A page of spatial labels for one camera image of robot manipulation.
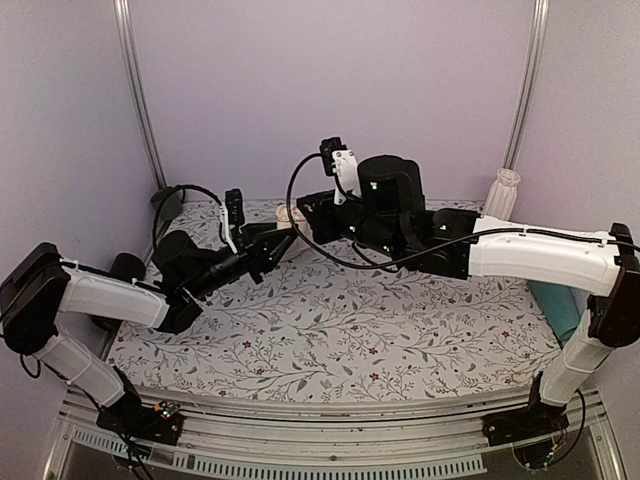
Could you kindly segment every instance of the patterned surface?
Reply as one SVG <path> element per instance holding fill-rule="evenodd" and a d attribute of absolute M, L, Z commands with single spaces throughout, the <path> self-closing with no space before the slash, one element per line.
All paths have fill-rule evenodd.
<path fill-rule="evenodd" d="M 247 221 L 278 201 L 246 202 Z M 432 202 L 431 209 L 479 209 Z M 172 229 L 219 246 L 215 209 L 190 203 Z M 347 242 L 327 246 L 357 261 Z M 215 292 L 180 335 L 123 324 L 109 362 L 135 383 L 296 402 L 414 400 L 526 385 L 559 351 L 526 282 L 348 270 L 306 251 L 261 285 Z"/>

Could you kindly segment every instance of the teal object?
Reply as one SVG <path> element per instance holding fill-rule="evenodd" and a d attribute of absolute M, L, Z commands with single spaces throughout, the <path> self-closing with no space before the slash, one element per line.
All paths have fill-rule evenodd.
<path fill-rule="evenodd" d="M 579 296 L 565 285 L 530 281 L 529 286 L 553 333 L 564 345 L 578 328 L 586 304 L 578 306 L 576 297 Z"/>

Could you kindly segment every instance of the white wall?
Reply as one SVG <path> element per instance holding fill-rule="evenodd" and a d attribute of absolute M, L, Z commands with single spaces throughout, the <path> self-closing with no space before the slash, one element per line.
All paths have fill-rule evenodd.
<path fill-rule="evenodd" d="M 169 178 L 284 198 L 339 135 L 418 161 L 428 198 L 484 199 L 502 166 L 531 0 L 131 2 Z M 298 192 L 332 188 L 318 165 Z"/>
<path fill-rule="evenodd" d="M 622 222 L 640 243 L 640 3 L 551 2 L 517 170 L 516 220 Z M 596 380 L 629 478 L 640 478 L 640 344 L 614 352 Z"/>
<path fill-rule="evenodd" d="M 103 268 L 119 251 L 143 253 L 154 186 L 113 3 L 5 1 L 0 58 L 0 278 L 45 240 Z M 90 323 L 71 326 L 99 343 Z M 42 478 L 64 392 L 0 345 L 0 478 Z"/>

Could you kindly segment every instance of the white arm segment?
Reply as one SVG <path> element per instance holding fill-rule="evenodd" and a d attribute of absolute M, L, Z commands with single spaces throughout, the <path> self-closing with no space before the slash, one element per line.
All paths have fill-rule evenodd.
<path fill-rule="evenodd" d="M 66 378 L 69 385 L 77 385 L 90 393 L 100 405 L 113 405 L 124 395 L 122 380 L 116 371 L 59 326 L 57 329 L 58 335 L 51 337 L 33 356 Z"/>
<path fill-rule="evenodd" d="M 594 373 L 614 350 L 587 334 L 591 312 L 586 309 L 578 329 L 562 352 L 544 369 L 540 399 L 547 405 L 562 407 L 574 392 Z"/>
<path fill-rule="evenodd" d="M 82 312 L 157 328 L 169 310 L 164 295 L 136 287 L 135 283 L 63 268 L 71 280 L 60 302 L 60 312 Z"/>
<path fill-rule="evenodd" d="M 474 233 L 494 228 L 540 228 L 484 216 L 476 220 Z M 571 232 L 544 228 L 603 243 L 584 243 L 533 233 L 498 233 L 480 237 L 469 254 L 469 275 L 516 277 L 556 283 L 606 297 L 618 278 L 620 253 L 607 232 Z"/>

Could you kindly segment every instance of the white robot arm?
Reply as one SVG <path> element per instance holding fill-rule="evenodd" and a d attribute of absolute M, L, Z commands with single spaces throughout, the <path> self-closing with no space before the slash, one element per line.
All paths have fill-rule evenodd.
<path fill-rule="evenodd" d="M 225 207 L 227 246 L 200 249 L 186 232 L 171 232 L 152 256 L 162 274 L 156 285 L 119 280 L 62 258 L 55 245 L 40 244 L 0 285 L 6 345 L 20 355 L 33 355 L 90 395 L 99 406 L 99 426 L 175 445 L 183 420 L 178 406 L 144 407 L 126 376 L 69 336 L 56 324 L 56 316 L 79 312 L 179 333 L 202 313 L 194 298 L 204 299 L 246 273 L 260 283 L 295 234 L 291 229 L 278 230 L 275 223 L 245 225 L 238 190 L 227 192 Z"/>
<path fill-rule="evenodd" d="M 490 444 L 510 443 L 567 427 L 566 404 L 614 348 L 640 337 L 640 263 L 629 229 L 570 232 L 531 227 L 458 209 L 425 210 L 418 165 L 392 155 L 357 163 L 340 138 L 294 171 L 287 191 L 312 158 L 322 159 L 334 190 L 298 198 L 313 231 L 313 249 L 358 269 L 391 265 L 441 276 L 509 276 L 567 285 L 591 294 L 579 328 L 562 353 L 534 380 L 529 405 L 485 417 Z M 345 238 L 391 257 L 358 265 L 335 258 L 318 244 Z"/>

